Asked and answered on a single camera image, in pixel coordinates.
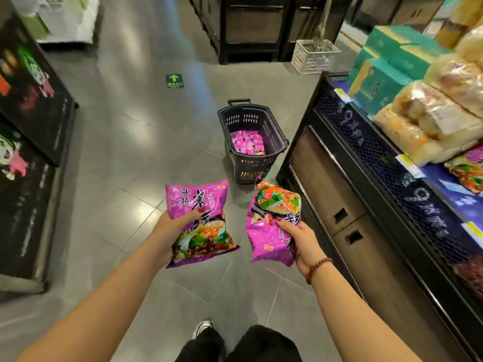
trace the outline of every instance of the white crate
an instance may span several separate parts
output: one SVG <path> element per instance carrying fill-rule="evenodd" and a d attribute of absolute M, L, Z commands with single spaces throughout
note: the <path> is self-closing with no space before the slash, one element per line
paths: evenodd
<path fill-rule="evenodd" d="M 329 71 L 332 67 L 334 56 L 340 49 L 332 42 L 324 39 L 319 43 L 315 52 L 310 52 L 314 41 L 299 39 L 295 43 L 294 54 L 292 55 L 292 66 L 302 75 L 319 74 L 322 71 Z"/>

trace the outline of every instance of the floor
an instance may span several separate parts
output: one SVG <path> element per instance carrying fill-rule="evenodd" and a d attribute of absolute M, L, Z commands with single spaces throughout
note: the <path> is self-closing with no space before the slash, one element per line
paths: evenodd
<path fill-rule="evenodd" d="M 203 318 L 229 349 L 252 324 L 293 339 L 302 359 L 340 361 L 313 291 L 295 267 L 251 263 L 251 188 L 232 182 L 216 112 L 249 97 L 292 139 L 318 76 L 290 64 L 219 66 L 188 0 L 103 0 L 98 48 L 49 52 L 81 105 L 51 258 L 51 290 L 0 304 L 1 360 L 13 360 L 146 238 L 167 183 L 230 179 L 227 229 L 241 251 L 163 269 L 113 361 L 173 361 Z M 167 89 L 181 73 L 184 89 Z M 270 171 L 274 181 L 283 155 Z"/>

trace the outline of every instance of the white pallet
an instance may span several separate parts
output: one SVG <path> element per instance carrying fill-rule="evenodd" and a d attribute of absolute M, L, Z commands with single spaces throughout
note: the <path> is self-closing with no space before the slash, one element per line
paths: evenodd
<path fill-rule="evenodd" d="M 38 39 L 37 43 L 87 43 L 92 44 L 94 36 L 94 27 L 96 26 L 97 15 L 99 13 L 99 0 L 89 0 L 89 5 L 84 11 L 82 24 L 77 29 L 77 35 L 72 38 L 63 36 L 49 35 L 46 39 Z"/>

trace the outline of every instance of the black pants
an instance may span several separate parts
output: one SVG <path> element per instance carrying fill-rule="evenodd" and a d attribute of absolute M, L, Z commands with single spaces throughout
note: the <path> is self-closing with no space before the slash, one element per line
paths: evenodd
<path fill-rule="evenodd" d="M 225 341 L 208 328 L 184 345 L 175 362 L 302 362 L 293 341 L 262 325 L 250 327 L 227 358 L 224 353 Z"/>

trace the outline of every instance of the bracelet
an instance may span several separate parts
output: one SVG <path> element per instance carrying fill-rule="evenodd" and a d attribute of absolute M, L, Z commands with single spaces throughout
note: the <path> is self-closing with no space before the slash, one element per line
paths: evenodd
<path fill-rule="evenodd" d="M 311 284 L 312 282 L 312 275 L 315 273 L 315 271 L 324 263 L 327 263 L 327 262 L 330 262 L 330 263 L 334 263 L 334 261 L 332 261 L 331 258 L 323 258 L 322 260 L 319 260 L 317 263 L 315 263 L 315 265 L 312 265 L 310 267 L 310 271 L 309 271 L 309 275 L 307 276 L 307 284 Z"/>

